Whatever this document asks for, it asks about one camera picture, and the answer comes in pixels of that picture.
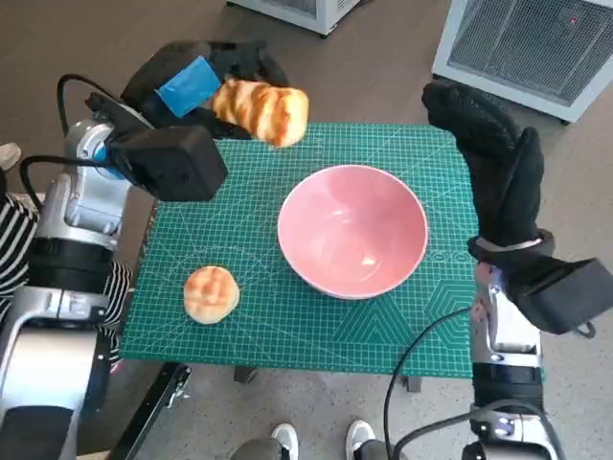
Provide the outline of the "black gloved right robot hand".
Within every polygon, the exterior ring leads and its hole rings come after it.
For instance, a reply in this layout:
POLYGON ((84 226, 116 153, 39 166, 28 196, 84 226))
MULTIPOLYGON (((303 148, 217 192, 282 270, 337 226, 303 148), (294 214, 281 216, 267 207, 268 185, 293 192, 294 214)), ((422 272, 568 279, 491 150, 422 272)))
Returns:
POLYGON ((429 123, 451 133, 469 170, 478 236, 498 247, 541 238, 536 225, 544 156, 533 127, 520 127, 485 92, 444 80, 427 83, 429 123))

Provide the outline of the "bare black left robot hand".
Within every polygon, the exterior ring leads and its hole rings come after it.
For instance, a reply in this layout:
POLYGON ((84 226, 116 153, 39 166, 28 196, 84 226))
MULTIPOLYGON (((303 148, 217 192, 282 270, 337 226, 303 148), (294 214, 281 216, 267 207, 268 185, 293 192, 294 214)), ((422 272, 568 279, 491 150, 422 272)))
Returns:
POLYGON ((136 71, 121 99, 154 127, 203 126, 215 139, 248 140, 247 130, 220 120, 203 106, 228 77, 289 85, 261 40, 175 40, 136 71))

